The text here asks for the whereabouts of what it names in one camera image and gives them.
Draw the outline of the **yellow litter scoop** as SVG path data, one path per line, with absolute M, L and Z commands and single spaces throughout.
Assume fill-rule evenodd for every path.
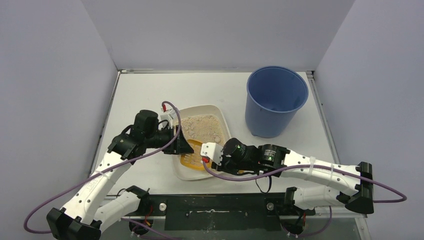
M 180 156 L 179 163 L 191 170 L 205 172 L 205 168 L 202 163 L 201 148 L 202 143 L 197 140 L 189 139 L 188 144 L 194 150 L 194 153 L 184 154 Z

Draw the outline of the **white litter box tray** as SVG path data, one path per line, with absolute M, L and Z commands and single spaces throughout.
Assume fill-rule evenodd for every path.
M 214 115 L 216 116 L 224 128 L 225 135 L 228 137 L 228 140 L 231 138 L 231 134 L 227 125 L 227 121 L 223 115 L 223 112 L 215 105 L 199 105 L 189 108 L 181 109 L 180 111 L 181 119 L 187 117 L 194 117 L 200 115 Z M 173 171 L 175 175 L 184 181 L 196 181 L 210 178 L 211 175 L 206 171 L 196 171 L 189 169 L 180 164 L 180 156 L 172 157 Z

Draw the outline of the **blue plastic bucket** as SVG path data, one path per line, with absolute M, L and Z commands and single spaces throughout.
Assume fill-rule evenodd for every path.
M 275 138 L 289 125 L 308 100 L 306 81 L 282 66 L 265 66 L 246 83 L 245 123 L 253 136 Z

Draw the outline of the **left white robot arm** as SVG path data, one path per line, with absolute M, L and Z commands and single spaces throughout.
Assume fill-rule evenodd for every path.
M 166 155 L 186 155 L 194 149 L 185 139 L 180 126 L 167 119 L 164 127 L 156 112 L 141 110 L 134 123 L 112 139 L 106 153 L 90 180 L 61 208 L 52 208 L 46 216 L 53 237 L 57 240 L 98 240 L 109 226 L 137 210 L 150 212 L 150 194 L 135 185 L 120 196 L 101 205 L 117 180 L 147 149 Z

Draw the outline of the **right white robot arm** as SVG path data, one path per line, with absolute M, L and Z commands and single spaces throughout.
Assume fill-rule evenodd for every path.
M 264 144 L 245 145 L 236 138 L 224 146 L 216 144 L 209 154 L 211 167 L 231 175 L 263 175 L 296 178 L 315 183 L 315 187 L 288 187 L 284 193 L 284 206 L 297 211 L 315 207 L 344 206 L 347 210 L 369 215 L 374 213 L 373 166 L 368 162 L 357 165 L 339 165 L 301 155 L 286 147 Z

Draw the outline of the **beige cat litter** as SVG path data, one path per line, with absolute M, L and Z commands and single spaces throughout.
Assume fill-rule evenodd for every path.
M 229 139 L 218 117 L 212 114 L 197 115 L 182 119 L 185 139 L 203 143 L 217 143 L 221 146 Z

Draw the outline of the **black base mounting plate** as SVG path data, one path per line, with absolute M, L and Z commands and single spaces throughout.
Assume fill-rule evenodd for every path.
M 279 231 L 281 219 L 315 213 L 286 204 L 284 193 L 152 194 L 129 216 L 163 217 L 166 231 Z

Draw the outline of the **aluminium table frame rail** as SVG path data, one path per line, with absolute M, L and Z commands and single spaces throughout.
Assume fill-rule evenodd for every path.
M 329 124 L 328 124 L 328 120 L 327 120 L 325 111 L 324 111 L 324 104 L 322 103 L 320 96 L 319 96 L 319 91 L 318 91 L 315 76 L 314 76 L 315 72 L 313 70 L 307 70 L 305 73 L 306 73 L 307 80 L 309 82 L 309 86 L 310 86 L 311 91 L 312 91 L 312 95 L 314 97 L 314 101 L 315 101 L 315 104 L 316 104 L 316 107 L 317 107 L 317 110 L 318 110 L 318 114 L 319 114 L 320 119 L 321 119 L 321 123 L 322 123 L 323 128 L 324 128 L 324 132 L 325 132 L 325 135 L 326 135 L 326 138 L 327 138 L 328 145 L 330 147 L 332 158 L 337 164 L 339 164 L 340 158 L 339 158 L 336 146 L 335 146 L 335 142 L 334 142 L 334 139 L 333 139 L 333 136 L 332 136 L 332 133 L 331 133 L 331 129 L 330 129 Z

